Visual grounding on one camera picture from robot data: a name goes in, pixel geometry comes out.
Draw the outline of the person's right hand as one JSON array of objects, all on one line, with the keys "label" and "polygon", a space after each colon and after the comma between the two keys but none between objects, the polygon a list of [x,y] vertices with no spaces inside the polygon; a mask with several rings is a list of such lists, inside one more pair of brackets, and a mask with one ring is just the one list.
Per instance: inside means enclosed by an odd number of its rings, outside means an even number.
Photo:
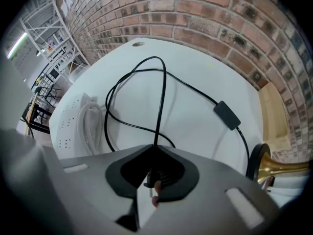
[{"label": "person's right hand", "polygon": [[157,208],[159,204],[159,195],[161,193],[161,181],[155,182],[154,190],[156,191],[157,195],[152,197],[152,204],[155,208]]}]

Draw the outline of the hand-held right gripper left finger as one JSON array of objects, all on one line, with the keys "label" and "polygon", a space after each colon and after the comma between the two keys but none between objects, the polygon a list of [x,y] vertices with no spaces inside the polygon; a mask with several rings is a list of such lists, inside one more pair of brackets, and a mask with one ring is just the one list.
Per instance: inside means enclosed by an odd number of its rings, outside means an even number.
[{"label": "hand-held right gripper left finger", "polygon": [[153,167],[152,145],[137,146],[134,152],[111,163],[105,177],[116,195],[132,200],[128,212],[116,220],[124,228],[137,232],[140,229],[137,206],[137,189]]}]

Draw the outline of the white ceiling tube light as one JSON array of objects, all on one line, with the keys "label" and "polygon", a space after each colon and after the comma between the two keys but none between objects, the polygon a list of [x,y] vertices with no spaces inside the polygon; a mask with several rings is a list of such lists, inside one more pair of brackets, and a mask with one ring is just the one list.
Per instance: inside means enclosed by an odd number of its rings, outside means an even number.
[{"label": "white ceiling tube light", "polygon": [[28,34],[24,32],[20,38],[13,44],[11,47],[9,53],[7,54],[7,59],[10,59],[13,54],[16,52],[16,50],[19,48],[19,46],[24,42],[24,40],[28,37]]}]

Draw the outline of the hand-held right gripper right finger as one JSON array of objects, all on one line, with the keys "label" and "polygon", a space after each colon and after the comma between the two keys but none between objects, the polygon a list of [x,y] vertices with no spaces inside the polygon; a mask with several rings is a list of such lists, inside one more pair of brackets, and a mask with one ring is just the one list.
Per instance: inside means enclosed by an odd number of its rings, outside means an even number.
[{"label": "hand-held right gripper right finger", "polygon": [[156,169],[161,182],[159,202],[182,200],[196,187],[199,170],[189,155],[173,147],[157,147]]}]

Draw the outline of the black folding chair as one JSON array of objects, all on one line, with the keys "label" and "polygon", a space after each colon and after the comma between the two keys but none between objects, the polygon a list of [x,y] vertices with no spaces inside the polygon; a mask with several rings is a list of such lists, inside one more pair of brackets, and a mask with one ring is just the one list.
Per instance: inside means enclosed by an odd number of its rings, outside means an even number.
[{"label": "black folding chair", "polygon": [[55,108],[57,101],[62,98],[61,91],[62,89],[55,88],[54,85],[51,85],[49,87],[38,86],[34,93],[50,107]]}]

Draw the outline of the white power strip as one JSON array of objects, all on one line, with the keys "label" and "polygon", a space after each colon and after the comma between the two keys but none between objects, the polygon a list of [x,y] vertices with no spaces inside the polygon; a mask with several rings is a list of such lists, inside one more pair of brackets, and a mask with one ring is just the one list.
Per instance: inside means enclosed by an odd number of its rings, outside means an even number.
[{"label": "white power strip", "polygon": [[99,155],[104,112],[96,97],[80,93],[61,107],[61,115],[54,138],[57,157],[69,159]]}]

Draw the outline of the white metal shelf rack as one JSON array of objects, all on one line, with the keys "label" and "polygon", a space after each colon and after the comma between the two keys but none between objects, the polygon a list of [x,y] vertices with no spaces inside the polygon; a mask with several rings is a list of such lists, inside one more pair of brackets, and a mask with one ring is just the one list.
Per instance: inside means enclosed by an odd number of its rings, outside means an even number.
[{"label": "white metal shelf rack", "polygon": [[47,61],[42,74],[73,84],[89,68],[90,63],[71,36],[55,0],[43,2],[20,22],[39,56]]}]

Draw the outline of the beige wooden box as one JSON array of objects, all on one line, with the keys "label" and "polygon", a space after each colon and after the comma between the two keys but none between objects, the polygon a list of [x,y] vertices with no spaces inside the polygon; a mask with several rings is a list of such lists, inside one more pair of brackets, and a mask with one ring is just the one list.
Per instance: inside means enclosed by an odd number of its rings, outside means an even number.
[{"label": "beige wooden box", "polygon": [[291,134],[283,100],[273,83],[268,82],[258,92],[262,118],[263,142],[270,148],[273,159],[291,149]]}]

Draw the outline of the white rectangular table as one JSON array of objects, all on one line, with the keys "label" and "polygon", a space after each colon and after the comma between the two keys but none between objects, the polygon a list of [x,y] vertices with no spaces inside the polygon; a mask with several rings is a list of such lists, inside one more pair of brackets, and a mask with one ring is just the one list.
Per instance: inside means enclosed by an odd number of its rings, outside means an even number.
[{"label": "white rectangular table", "polygon": [[171,42],[137,38],[87,69],[67,90],[49,121],[52,144],[61,107],[86,93],[110,107],[103,153],[152,144],[162,85],[166,94],[160,145],[212,158],[246,172],[247,151],[263,140],[257,90],[229,66],[197,50]]}]

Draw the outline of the white shade brass desk lamp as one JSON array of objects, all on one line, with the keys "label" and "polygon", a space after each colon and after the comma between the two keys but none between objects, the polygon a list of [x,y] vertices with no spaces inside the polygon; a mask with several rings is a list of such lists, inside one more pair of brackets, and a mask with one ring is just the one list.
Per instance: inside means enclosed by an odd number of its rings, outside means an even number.
[{"label": "white shade brass desk lamp", "polygon": [[[307,172],[313,169],[313,160],[302,163],[284,164],[273,160],[270,148],[266,143],[254,147],[248,160],[246,177],[257,182],[261,187],[267,179],[281,174]],[[269,187],[266,193],[281,208],[301,194],[303,187],[279,188]]]}]

